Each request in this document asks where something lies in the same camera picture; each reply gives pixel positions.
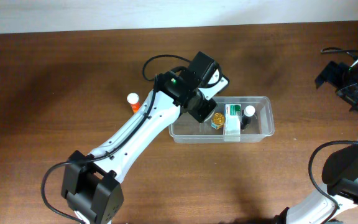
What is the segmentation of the small jar gold lid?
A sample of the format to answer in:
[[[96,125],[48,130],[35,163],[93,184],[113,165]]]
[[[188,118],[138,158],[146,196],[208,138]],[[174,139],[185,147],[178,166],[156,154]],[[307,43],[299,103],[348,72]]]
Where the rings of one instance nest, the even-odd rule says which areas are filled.
[[[225,116],[222,113],[215,113],[211,119],[211,127],[214,129],[220,129],[224,126]]]

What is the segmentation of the white medicine box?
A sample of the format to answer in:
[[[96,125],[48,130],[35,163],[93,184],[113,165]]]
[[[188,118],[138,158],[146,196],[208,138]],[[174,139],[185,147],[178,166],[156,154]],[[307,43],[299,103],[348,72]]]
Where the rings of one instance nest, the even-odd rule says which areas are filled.
[[[226,142],[239,142],[241,140],[241,105],[225,104],[224,116],[224,140]]]

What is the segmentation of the dark bottle white cap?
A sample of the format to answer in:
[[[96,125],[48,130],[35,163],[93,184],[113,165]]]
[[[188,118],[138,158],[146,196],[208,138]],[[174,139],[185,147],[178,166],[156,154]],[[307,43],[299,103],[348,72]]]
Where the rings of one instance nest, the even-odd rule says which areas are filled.
[[[245,129],[246,127],[248,127],[248,125],[250,125],[252,118],[255,115],[255,112],[256,112],[256,109],[252,105],[248,105],[242,110],[242,116],[241,116],[241,129],[242,130]]]

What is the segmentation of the orange tablet tube white cap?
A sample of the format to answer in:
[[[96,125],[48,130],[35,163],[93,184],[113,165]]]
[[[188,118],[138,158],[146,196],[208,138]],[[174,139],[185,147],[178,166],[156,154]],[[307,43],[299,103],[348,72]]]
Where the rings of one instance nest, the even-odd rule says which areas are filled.
[[[137,93],[130,93],[127,96],[127,102],[130,104],[132,111],[136,114],[140,109],[139,96]]]

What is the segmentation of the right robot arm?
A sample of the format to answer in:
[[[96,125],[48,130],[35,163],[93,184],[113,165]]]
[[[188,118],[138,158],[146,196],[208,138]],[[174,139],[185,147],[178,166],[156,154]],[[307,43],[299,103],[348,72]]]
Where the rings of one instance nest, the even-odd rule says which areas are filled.
[[[358,111],[358,50],[327,47],[322,54],[348,54],[354,59],[352,65],[329,62],[316,77],[319,88],[329,83],[336,94]],[[313,161],[319,151],[333,146],[343,148],[332,153],[324,163],[322,184],[317,184],[312,172]],[[338,140],[318,146],[308,162],[308,175],[315,190],[294,207],[287,207],[273,218],[273,223],[335,223],[335,216],[358,206],[358,139]]]

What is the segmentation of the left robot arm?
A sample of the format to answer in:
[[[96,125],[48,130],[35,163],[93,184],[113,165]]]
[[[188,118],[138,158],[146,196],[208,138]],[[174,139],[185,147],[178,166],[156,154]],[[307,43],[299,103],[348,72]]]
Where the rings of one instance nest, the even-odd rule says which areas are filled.
[[[84,155],[75,151],[65,166],[62,197],[79,223],[110,223],[122,207],[127,172],[147,146],[183,113],[209,119],[213,96],[228,84],[220,65],[198,52],[187,67],[155,76],[139,110],[106,142]]]

